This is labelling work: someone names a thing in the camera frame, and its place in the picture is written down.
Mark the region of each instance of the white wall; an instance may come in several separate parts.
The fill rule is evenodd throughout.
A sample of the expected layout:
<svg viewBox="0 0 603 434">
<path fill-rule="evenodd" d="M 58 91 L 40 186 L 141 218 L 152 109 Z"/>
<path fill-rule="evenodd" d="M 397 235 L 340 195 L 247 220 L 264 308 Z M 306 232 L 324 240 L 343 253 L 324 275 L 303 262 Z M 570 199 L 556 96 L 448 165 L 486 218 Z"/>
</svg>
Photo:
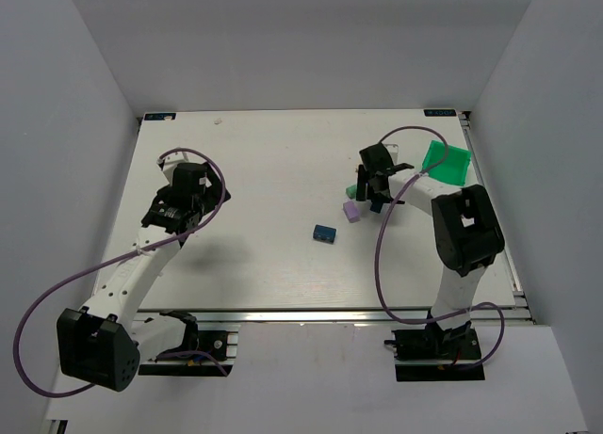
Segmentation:
<svg viewBox="0 0 603 434">
<path fill-rule="evenodd" d="M 533 0 L 473 113 L 528 301 L 552 326 L 595 433 L 603 433 L 602 1 Z"/>
<path fill-rule="evenodd" d="M 101 256 L 136 121 L 72 0 L 0 0 L 0 379 L 2 432 L 37 433 L 46 405 L 19 380 L 12 335 L 43 290 Z M 49 388 L 55 320 L 90 280 L 41 306 L 25 365 Z"/>
<path fill-rule="evenodd" d="M 74 0 L 145 110 L 477 101 L 530 0 Z"/>
</svg>

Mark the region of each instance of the green translucent object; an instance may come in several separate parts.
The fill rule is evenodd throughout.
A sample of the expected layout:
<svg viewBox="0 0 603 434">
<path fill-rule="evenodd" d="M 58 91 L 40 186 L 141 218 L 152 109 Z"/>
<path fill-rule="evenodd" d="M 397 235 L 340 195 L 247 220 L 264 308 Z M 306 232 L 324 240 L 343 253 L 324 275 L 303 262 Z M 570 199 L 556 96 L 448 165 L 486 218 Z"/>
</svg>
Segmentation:
<svg viewBox="0 0 603 434">
<path fill-rule="evenodd" d="M 350 199 L 355 199 L 356 198 L 356 185 L 346 187 L 346 195 Z"/>
<path fill-rule="evenodd" d="M 444 144 L 439 140 L 433 140 L 430 149 L 427 150 L 423 160 L 423 168 L 427 168 L 437 163 L 444 156 Z M 469 150 L 459 149 L 458 147 L 448 146 L 448 157 L 446 161 L 437 168 L 430 170 L 429 174 L 434 180 L 449 185 L 464 185 L 464 179 L 467 176 L 467 168 L 471 162 L 471 152 Z"/>
</svg>

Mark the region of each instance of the small blue cube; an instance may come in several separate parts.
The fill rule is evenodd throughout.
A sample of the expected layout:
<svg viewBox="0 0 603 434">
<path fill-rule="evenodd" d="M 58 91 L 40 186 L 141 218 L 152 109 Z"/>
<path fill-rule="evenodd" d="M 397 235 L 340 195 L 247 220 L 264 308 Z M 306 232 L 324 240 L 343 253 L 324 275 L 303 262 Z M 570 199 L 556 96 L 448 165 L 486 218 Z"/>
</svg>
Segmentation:
<svg viewBox="0 0 603 434">
<path fill-rule="evenodd" d="M 314 234 L 312 237 L 317 241 L 322 241 L 323 243 L 332 244 L 335 241 L 335 234 L 337 233 L 337 229 L 333 229 L 331 227 L 325 227 L 324 225 L 317 225 L 314 228 Z"/>
</svg>

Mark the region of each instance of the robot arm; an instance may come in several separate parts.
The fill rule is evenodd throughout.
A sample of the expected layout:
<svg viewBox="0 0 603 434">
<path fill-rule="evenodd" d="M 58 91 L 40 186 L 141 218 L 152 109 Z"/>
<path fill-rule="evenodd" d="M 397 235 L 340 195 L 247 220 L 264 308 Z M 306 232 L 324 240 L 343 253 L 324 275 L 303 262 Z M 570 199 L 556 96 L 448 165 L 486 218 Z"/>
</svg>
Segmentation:
<svg viewBox="0 0 603 434">
<path fill-rule="evenodd" d="M 392 201 L 415 175 L 412 166 L 395 165 L 381 143 L 360 151 L 357 200 Z M 443 263 L 442 280 L 428 317 L 466 309 L 487 266 L 504 249 L 504 238 L 485 188 L 460 188 L 425 175 L 411 185 L 403 197 L 433 219 L 435 244 Z M 426 331 L 434 354 L 461 341 L 471 326 L 469 313 L 428 324 Z"/>
<path fill-rule="evenodd" d="M 129 385 L 142 362 L 167 350 L 197 348 L 196 319 L 188 313 L 162 313 L 133 327 L 140 303 L 186 238 L 141 248 L 191 230 L 220 201 L 221 182 L 209 165 L 189 163 L 185 153 L 169 155 L 158 165 L 169 184 L 157 191 L 141 222 L 132 245 L 139 254 L 119 263 L 79 311 L 66 309 L 57 321 L 62 372 L 118 392 Z"/>
</svg>

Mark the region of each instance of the purple cable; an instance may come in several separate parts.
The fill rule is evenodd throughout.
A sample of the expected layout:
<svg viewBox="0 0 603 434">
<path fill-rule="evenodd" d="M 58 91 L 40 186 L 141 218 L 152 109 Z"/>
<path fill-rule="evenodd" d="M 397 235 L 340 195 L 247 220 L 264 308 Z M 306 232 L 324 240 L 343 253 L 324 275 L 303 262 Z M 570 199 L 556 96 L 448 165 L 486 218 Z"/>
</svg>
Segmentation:
<svg viewBox="0 0 603 434">
<path fill-rule="evenodd" d="M 220 372 L 228 377 L 228 372 L 224 369 L 224 367 L 216 360 L 215 357 L 212 357 L 210 354 L 207 354 L 203 351 L 178 351 L 178 352 L 166 352 L 164 354 L 159 354 L 157 356 L 158 359 L 169 359 L 171 357 L 180 357 L 180 356 L 204 356 L 206 359 L 209 359 L 216 365 L 216 367 L 220 370 Z"/>
<path fill-rule="evenodd" d="M 148 251 L 148 250 L 160 248 L 160 247 L 165 246 L 166 244 L 172 243 L 174 241 L 179 241 L 181 239 L 186 239 L 189 235 L 191 235 L 191 234 L 193 234 L 195 232 L 198 232 L 205 225 L 207 225 L 211 221 L 211 219 L 213 219 L 216 216 L 216 214 L 221 209 L 221 207 L 222 207 L 222 205 L 224 203 L 224 199 L 226 198 L 226 182 L 224 180 L 224 175 L 222 174 L 222 172 L 221 172 L 220 168 L 218 167 L 218 165 L 214 161 L 212 161 L 209 157 L 205 156 L 203 153 L 197 152 L 196 150 L 192 150 L 192 149 L 177 147 L 175 149 L 171 149 L 171 150 L 169 150 L 169 151 L 161 154 L 161 156 L 159 156 L 159 159 L 163 159 L 167 155 L 169 155 L 171 153 L 177 153 L 177 152 L 187 152 L 187 153 L 192 153 L 192 154 L 195 154 L 197 156 L 200 156 L 207 163 L 209 163 L 209 165 L 212 168 L 214 168 L 214 170 L 216 171 L 216 173 L 218 173 L 218 175 L 220 176 L 220 181 L 222 183 L 222 192 L 220 194 L 220 201 L 216 205 L 216 208 L 214 209 L 214 211 L 207 217 L 207 219 L 205 221 L 203 221 L 201 224 L 199 224 L 197 227 L 195 227 L 194 229 L 189 230 L 188 232 L 177 234 L 176 236 L 173 236 L 173 237 L 168 238 L 168 239 L 164 239 L 162 241 L 157 241 L 156 243 L 153 243 L 153 244 L 150 244 L 148 246 L 145 246 L 144 248 L 140 248 L 140 250 L 142 250 L 142 251 Z M 29 319 L 29 317 L 31 316 L 31 314 L 34 313 L 34 311 L 38 308 L 38 306 L 47 297 L 49 297 L 50 295 L 52 295 L 53 293 L 55 293 L 56 290 L 59 290 L 60 288 L 62 288 L 63 286 L 67 285 L 68 283 L 71 283 L 72 281 L 76 281 L 77 279 L 80 279 L 80 278 L 82 278 L 84 276 L 88 276 L 89 274 L 91 274 L 93 272 L 96 272 L 96 271 L 98 271 L 100 269 L 103 269 L 104 267 L 114 265 L 114 264 L 116 264 L 118 262 L 123 262 L 123 261 L 126 261 L 126 260 L 130 260 L 131 258 L 134 258 L 134 257 L 136 257 L 139 254 L 140 254 L 140 252 L 138 250 L 132 250 L 132 251 L 127 252 L 127 253 L 125 253 L 123 255 L 120 255 L 119 257 L 112 258 L 111 260 L 107 260 L 106 262 L 100 263 L 99 265 L 95 265 L 93 267 L 90 267 L 88 269 L 80 271 L 77 274 L 73 274 L 71 277 L 68 277 L 67 279 L 65 279 L 63 281 L 60 281 L 56 285 L 54 285 L 54 286 L 48 288 L 46 291 L 44 291 L 40 295 L 40 297 L 38 297 L 36 300 L 34 300 L 34 302 L 31 304 L 31 306 L 25 311 L 23 317 L 21 318 L 21 321 L 19 322 L 19 325 L 17 326 L 17 329 L 15 330 L 15 336 L 14 336 L 14 338 L 12 340 L 12 359 L 15 362 L 15 368 L 17 369 L 17 373 L 19 374 L 19 377 L 24 382 L 24 384 L 27 387 L 29 387 L 30 390 L 32 390 L 36 394 L 39 394 L 41 396 L 45 396 L 47 398 L 64 398 L 64 397 L 67 397 L 67 396 L 73 396 L 75 394 L 81 394 L 82 392 L 85 392 L 86 390 L 90 389 L 91 387 L 94 387 L 94 384 L 88 384 L 88 385 L 85 385 L 83 387 L 80 387 L 79 389 L 70 390 L 68 392 L 62 392 L 62 393 L 48 392 L 47 390 L 44 390 L 44 389 L 38 387 L 29 378 L 29 376 L 25 372 L 25 369 L 23 367 L 23 363 L 21 362 L 21 352 L 19 350 L 19 345 L 21 343 L 21 337 L 23 335 L 23 330 L 24 330 L 25 324 L 27 323 L 27 320 Z M 215 360 L 211 356 L 209 356 L 208 359 L 209 360 Z"/>
<path fill-rule="evenodd" d="M 377 245 L 375 246 L 374 272 L 375 272 L 375 288 L 377 289 L 377 297 L 379 298 L 379 302 L 381 303 L 383 310 L 385 311 L 385 313 L 387 313 L 387 315 L 390 318 L 392 318 L 394 321 L 398 321 L 399 323 L 402 323 L 402 324 L 409 324 L 409 325 L 415 325 L 415 326 L 423 325 L 423 324 L 431 324 L 431 323 L 435 323 L 437 321 L 443 321 L 445 319 L 453 318 L 454 316 L 458 316 L 459 314 L 464 314 L 464 313 L 470 312 L 472 310 L 485 310 L 487 308 L 495 309 L 498 312 L 498 316 L 500 317 L 500 334 L 498 335 L 497 342 L 495 343 L 495 345 L 492 347 L 492 349 L 490 350 L 490 352 L 488 354 L 486 354 L 484 357 L 479 359 L 477 362 L 470 363 L 468 365 L 455 365 L 455 368 L 462 368 L 462 369 L 474 368 L 476 366 L 483 364 L 488 359 L 490 359 L 497 352 L 498 347 L 502 343 L 502 337 L 504 336 L 504 333 L 505 333 L 505 317 L 504 317 L 504 313 L 502 312 L 502 310 L 500 310 L 500 307 L 498 307 L 495 303 L 481 302 L 481 303 L 476 304 L 473 307 L 470 307 L 467 309 L 460 309 L 455 312 L 442 314 L 441 316 L 436 316 L 436 317 L 429 318 L 429 319 L 404 319 L 404 318 L 400 318 L 399 316 L 396 316 L 396 314 L 392 312 L 392 310 L 385 303 L 385 298 L 383 297 L 383 290 L 382 290 L 382 286 L 381 286 L 381 274 L 379 271 L 379 263 L 381 260 L 381 247 L 383 244 L 383 237 L 385 236 L 385 228 L 387 227 L 387 222 L 389 222 L 389 218 L 392 216 L 394 208 L 397 206 L 398 201 L 406 193 L 408 188 L 411 187 L 412 185 L 414 185 L 416 183 L 416 181 L 422 175 L 426 174 L 427 172 L 429 172 L 431 169 L 435 168 L 436 166 L 439 166 L 440 164 L 442 164 L 448 157 L 448 143 L 446 142 L 444 137 L 441 134 L 439 134 L 437 131 L 433 130 L 432 128 L 428 128 L 426 126 L 402 126 L 400 128 L 396 128 L 395 130 L 390 131 L 385 136 L 383 136 L 379 142 L 383 142 L 388 137 L 392 136 L 394 133 L 396 133 L 398 131 L 409 130 L 409 129 L 423 130 L 423 131 L 427 131 L 429 133 L 436 135 L 444 144 L 444 156 L 438 162 L 432 164 L 431 166 L 428 166 L 427 168 L 422 169 L 419 173 L 413 175 L 406 182 L 406 184 L 402 187 L 402 189 L 399 191 L 399 193 L 396 194 L 396 197 L 394 197 L 394 199 L 389 203 L 389 208 L 387 209 L 387 212 L 385 213 L 385 217 L 383 218 L 383 222 L 381 224 L 381 229 L 379 230 L 379 235 L 377 236 Z"/>
</svg>

